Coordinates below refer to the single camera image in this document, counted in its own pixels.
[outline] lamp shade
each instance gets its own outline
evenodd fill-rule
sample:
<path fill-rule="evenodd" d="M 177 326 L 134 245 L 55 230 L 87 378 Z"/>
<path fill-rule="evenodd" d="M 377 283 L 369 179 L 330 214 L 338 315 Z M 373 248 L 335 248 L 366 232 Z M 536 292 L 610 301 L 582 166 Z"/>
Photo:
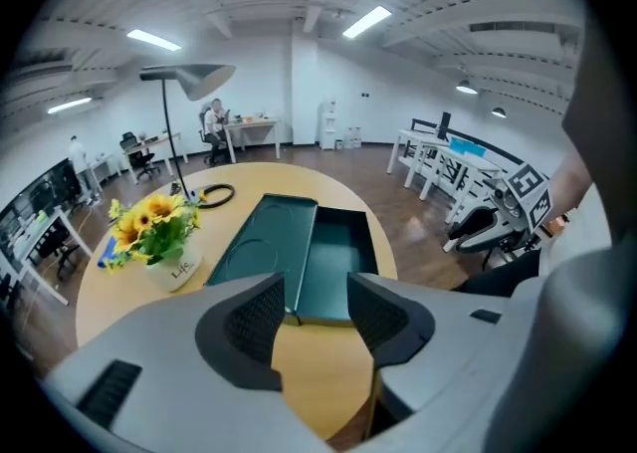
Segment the lamp shade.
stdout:
<path fill-rule="evenodd" d="M 474 89 L 471 84 L 469 83 L 469 80 L 463 80 L 462 82 L 460 82 L 458 84 L 458 87 L 456 87 L 456 90 L 460 91 L 460 92 L 464 92 L 465 94 L 477 94 L 478 91 L 476 91 L 476 89 Z"/>
<path fill-rule="evenodd" d="M 143 82 L 176 80 L 188 99 L 198 101 L 230 80 L 236 69 L 235 66 L 215 64 L 150 66 L 142 68 L 139 77 Z"/>
<path fill-rule="evenodd" d="M 507 112 L 505 112 L 504 109 L 500 107 L 493 108 L 491 110 L 491 113 L 495 116 L 500 116 L 501 118 L 507 118 Z"/>

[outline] ceiling light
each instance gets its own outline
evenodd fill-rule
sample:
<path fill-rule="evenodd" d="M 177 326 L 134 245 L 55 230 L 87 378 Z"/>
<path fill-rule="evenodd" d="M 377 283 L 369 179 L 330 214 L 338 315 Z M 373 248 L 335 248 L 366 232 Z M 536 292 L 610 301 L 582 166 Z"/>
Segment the ceiling light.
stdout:
<path fill-rule="evenodd" d="M 456 87 L 457 91 L 460 92 L 464 92 L 465 94 L 477 94 L 478 91 L 476 91 L 476 89 L 474 89 L 470 83 L 469 80 L 463 80 L 462 82 L 460 82 L 458 84 L 458 87 Z"/>
<path fill-rule="evenodd" d="M 495 116 L 499 116 L 500 118 L 507 118 L 507 112 L 505 112 L 500 107 L 493 108 L 491 113 L 494 114 Z"/>
<path fill-rule="evenodd" d="M 144 43 L 154 44 L 155 46 L 159 46 L 160 48 L 164 48 L 170 51 L 177 51 L 181 49 L 181 46 L 172 44 L 165 39 L 162 39 L 161 37 L 149 34 L 147 32 L 144 32 L 143 30 L 133 30 L 132 32 L 128 32 L 126 36 L 130 37 L 130 39 L 137 39 L 138 41 L 143 41 Z"/>
<path fill-rule="evenodd" d="M 347 30 L 345 30 L 342 35 L 349 39 L 353 39 L 361 32 L 364 32 L 369 27 L 374 26 L 379 21 L 382 21 L 387 16 L 391 16 L 391 12 L 382 7 L 376 7 L 369 14 L 364 15 L 358 21 L 356 21 L 353 25 L 351 25 Z"/>
<path fill-rule="evenodd" d="M 83 98 L 78 99 L 77 101 L 71 101 L 70 103 L 64 103 L 63 105 L 59 105 L 58 107 L 49 108 L 48 114 L 61 112 L 62 110 L 77 107 L 79 105 L 85 105 L 86 103 L 90 103 L 91 101 L 91 98 Z"/>

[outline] standing person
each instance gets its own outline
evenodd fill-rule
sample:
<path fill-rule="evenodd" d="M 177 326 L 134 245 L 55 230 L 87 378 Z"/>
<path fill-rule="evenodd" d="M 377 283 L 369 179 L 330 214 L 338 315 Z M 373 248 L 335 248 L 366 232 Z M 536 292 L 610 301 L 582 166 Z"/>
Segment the standing person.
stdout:
<path fill-rule="evenodd" d="M 78 141 L 78 137 L 71 136 L 71 146 L 69 147 L 69 159 L 73 165 L 73 170 L 80 182 L 82 188 L 82 196 L 84 196 L 85 202 L 89 205 L 93 199 L 93 186 L 91 184 L 91 171 L 89 170 L 89 164 L 87 163 L 87 152 L 84 150 L 84 146 Z"/>
<path fill-rule="evenodd" d="M 221 100 L 215 99 L 203 118 L 204 139 L 212 145 L 209 166 L 214 165 L 219 144 L 228 141 L 223 128 L 224 123 L 228 123 L 228 115 L 221 105 Z"/>
<path fill-rule="evenodd" d="M 564 230 L 539 250 L 472 276 L 454 291 L 508 298 L 524 280 L 547 276 L 565 260 L 610 247 L 610 230 L 601 198 L 575 150 L 564 158 L 548 185 L 553 207 L 545 221 L 568 212 L 569 222 Z"/>

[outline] potted plant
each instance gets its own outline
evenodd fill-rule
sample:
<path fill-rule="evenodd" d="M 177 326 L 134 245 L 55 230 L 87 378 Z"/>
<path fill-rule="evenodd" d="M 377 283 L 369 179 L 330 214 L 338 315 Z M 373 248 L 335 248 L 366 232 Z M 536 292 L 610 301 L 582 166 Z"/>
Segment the potted plant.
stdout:
<path fill-rule="evenodd" d="M 199 198 L 205 201 L 203 193 Z M 181 195 L 154 194 L 125 208 L 114 199 L 108 215 L 116 220 L 110 230 L 115 245 L 106 268 L 112 271 L 129 261 L 141 261 L 161 290 L 182 287 L 201 263 L 201 254 L 188 242 L 200 227 L 199 204 L 190 204 Z"/>

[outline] white shirt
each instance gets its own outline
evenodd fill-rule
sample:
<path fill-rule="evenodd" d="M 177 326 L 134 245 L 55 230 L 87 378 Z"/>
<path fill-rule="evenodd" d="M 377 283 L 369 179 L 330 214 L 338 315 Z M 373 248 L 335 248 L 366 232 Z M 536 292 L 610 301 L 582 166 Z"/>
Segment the white shirt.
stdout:
<path fill-rule="evenodd" d="M 546 276 L 564 260 L 608 248 L 610 230 L 597 186 L 590 186 L 576 209 L 568 212 L 561 234 L 552 237 L 539 251 L 539 275 Z"/>
<path fill-rule="evenodd" d="M 218 113 L 214 113 L 212 109 L 208 110 L 203 118 L 204 134 L 210 134 L 210 132 L 219 132 L 220 130 L 223 130 L 223 122 L 225 116 L 225 110 L 220 110 Z"/>
<path fill-rule="evenodd" d="M 80 173 L 88 168 L 87 152 L 84 150 L 84 146 L 76 139 L 71 142 L 69 147 L 69 159 L 75 173 Z"/>

